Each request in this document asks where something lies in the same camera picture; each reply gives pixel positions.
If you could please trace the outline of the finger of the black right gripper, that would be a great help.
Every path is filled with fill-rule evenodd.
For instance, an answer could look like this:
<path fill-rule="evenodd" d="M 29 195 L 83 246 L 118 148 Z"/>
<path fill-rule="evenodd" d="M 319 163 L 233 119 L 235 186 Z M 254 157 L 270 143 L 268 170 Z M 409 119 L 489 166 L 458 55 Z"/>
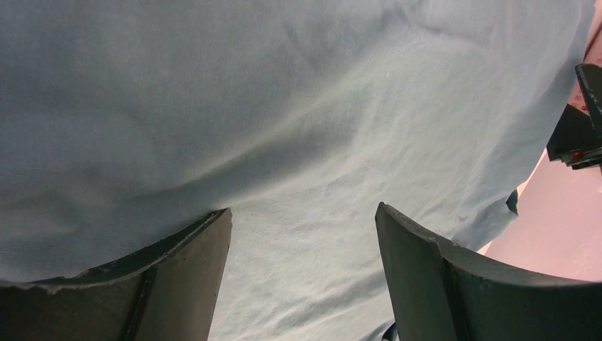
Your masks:
<path fill-rule="evenodd" d="M 593 129 L 601 137 L 601 66 L 582 63 L 575 71 Z"/>
<path fill-rule="evenodd" d="M 547 145 L 547 157 L 573 170 L 601 168 L 601 137 L 591 118 L 568 104 Z"/>

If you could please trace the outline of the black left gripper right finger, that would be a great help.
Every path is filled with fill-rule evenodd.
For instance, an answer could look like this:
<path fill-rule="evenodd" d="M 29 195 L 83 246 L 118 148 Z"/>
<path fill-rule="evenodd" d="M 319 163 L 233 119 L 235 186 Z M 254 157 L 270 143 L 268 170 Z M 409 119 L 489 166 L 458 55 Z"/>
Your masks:
<path fill-rule="evenodd" d="M 401 340 L 600 340 L 601 284 L 490 259 L 380 203 L 378 244 Z"/>

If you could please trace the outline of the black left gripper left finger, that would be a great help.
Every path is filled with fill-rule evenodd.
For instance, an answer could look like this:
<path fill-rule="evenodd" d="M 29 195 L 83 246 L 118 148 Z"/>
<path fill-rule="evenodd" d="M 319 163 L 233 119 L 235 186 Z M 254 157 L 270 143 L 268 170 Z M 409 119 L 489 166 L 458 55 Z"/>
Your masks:
<path fill-rule="evenodd" d="M 230 210 L 74 278 L 1 282 L 2 340 L 206 340 Z"/>

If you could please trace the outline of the grey-blue t-shirt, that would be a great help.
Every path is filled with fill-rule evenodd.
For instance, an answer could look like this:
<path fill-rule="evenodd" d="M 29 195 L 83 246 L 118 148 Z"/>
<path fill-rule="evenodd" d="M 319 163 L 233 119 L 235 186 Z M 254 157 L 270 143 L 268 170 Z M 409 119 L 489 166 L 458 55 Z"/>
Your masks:
<path fill-rule="evenodd" d="M 211 340 L 376 339 L 378 203 L 478 250 L 516 217 L 593 1 L 2 1 L 1 280 L 230 208 Z"/>

